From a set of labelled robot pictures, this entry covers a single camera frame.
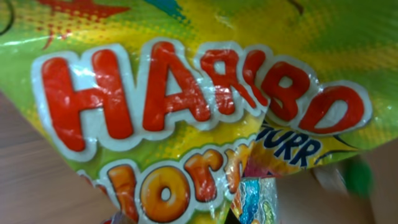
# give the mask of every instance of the candy wrapper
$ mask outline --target candy wrapper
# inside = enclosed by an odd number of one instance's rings
[[[288,172],[396,136],[395,9],[1,0],[0,90],[135,222],[223,223],[269,108]],[[251,163],[284,174],[258,146]]]
[[[242,224],[279,224],[275,179],[243,179],[231,209]]]

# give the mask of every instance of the red lettering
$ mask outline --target red lettering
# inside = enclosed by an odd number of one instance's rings
[[[342,100],[347,105],[343,118],[329,128],[316,128],[318,122],[326,115],[334,102]],[[299,128],[317,134],[330,134],[344,131],[357,125],[365,113],[361,97],[347,86],[331,86],[325,88],[311,101],[307,112],[300,121]]]
[[[292,80],[291,86],[284,88],[279,85],[282,78]],[[301,69],[287,63],[277,62],[267,73],[261,84],[261,89],[271,97],[270,110],[280,119],[289,122],[293,120],[299,108],[296,100],[302,97],[310,88],[310,78]]]
[[[216,104],[218,111],[222,114],[229,115],[235,112],[231,86],[239,92],[252,108],[256,107],[256,103],[250,97],[248,91],[242,84],[239,84],[236,78],[238,61],[239,56],[234,50],[208,50],[200,60],[201,68],[213,80],[216,90]],[[225,74],[216,72],[216,62],[225,63]]]
[[[195,154],[185,163],[184,168],[190,174],[195,186],[195,196],[199,202],[209,202],[216,198],[217,188],[211,175],[223,165],[223,156],[216,150],[207,150],[204,155]]]
[[[268,100],[265,98],[260,89],[258,89],[254,81],[256,80],[256,75],[258,70],[260,69],[261,65],[265,62],[266,60],[266,54],[261,51],[261,50],[252,50],[248,53],[246,56],[246,59],[244,61],[243,65],[243,78],[244,81],[250,85],[251,90],[253,91],[254,96],[257,98],[259,103],[262,106],[267,106],[268,105]]]
[[[169,69],[182,92],[165,96]],[[148,131],[161,131],[167,113],[184,109],[189,109],[197,121],[207,121],[211,116],[195,77],[176,56],[174,46],[159,42],[152,49],[143,127]]]
[[[80,122],[83,110],[103,107],[108,133],[112,138],[124,139],[133,134],[114,52],[100,50],[93,55],[92,63],[98,87],[81,91],[74,91],[64,58],[50,59],[42,67],[54,130],[63,143],[76,152],[85,148]]]

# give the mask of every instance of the glossy plastic wrapper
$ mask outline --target glossy plastic wrapper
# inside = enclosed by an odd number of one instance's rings
[[[279,224],[275,178],[243,179],[231,209],[242,224]]]
[[[284,175],[396,136],[395,8],[1,0],[0,89],[134,222],[223,223],[255,145]]]

